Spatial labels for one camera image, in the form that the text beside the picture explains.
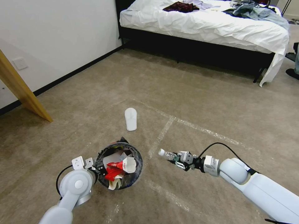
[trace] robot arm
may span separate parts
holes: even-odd
[[[214,177],[221,176],[275,221],[299,223],[299,197],[251,169],[240,159],[232,158],[220,162],[212,156],[199,158],[188,151],[171,153],[163,149],[159,151],[159,155],[185,171],[199,169]]]
[[[60,183],[59,192],[62,198],[44,214],[40,224],[72,223],[73,208],[90,199],[91,188],[97,180],[95,174],[89,170],[93,167],[93,159],[87,159],[86,164],[84,166],[81,156],[72,160],[74,170]]]

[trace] wooden beam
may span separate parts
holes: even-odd
[[[1,50],[0,79],[28,110],[31,110],[49,122],[53,121]]]

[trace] wall outlet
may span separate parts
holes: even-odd
[[[12,60],[12,62],[15,64],[15,66],[18,70],[21,70],[21,69],[24,69],[24,68],[28,67],[28,65],[26,64],[24,58],[22,58],[22,57],[15,58],[15,59]]]

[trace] trash can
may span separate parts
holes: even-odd
[[[113,158],[114,160],[117,160],[123,153],[135,158],[136,171],[134,173],[126,173],[122,178],[121,187],[115,188],[115,190],[121,190],[132,186],[141,176],[143,167],[141,154],[134,146],[130,145],[124,137],[122,137],[119,141],[110,144],[99,152],[98,157],[94,159],[94,167],[98,173],[98,181],[107,188],[109,187],[109,180],[105,179],[105,175],[107,174],[106,164],[109,162],[118,162],[113,161]]]

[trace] dark red clothing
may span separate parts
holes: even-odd
[[[195,5],[193,4],[186,4],[182,2],[176,2],[173,3],[172,5],[166,7],[163,9],[164,11],[170,12],[170,11],[178,11],[178,12],[193,12],[193,10],[199,10]]]

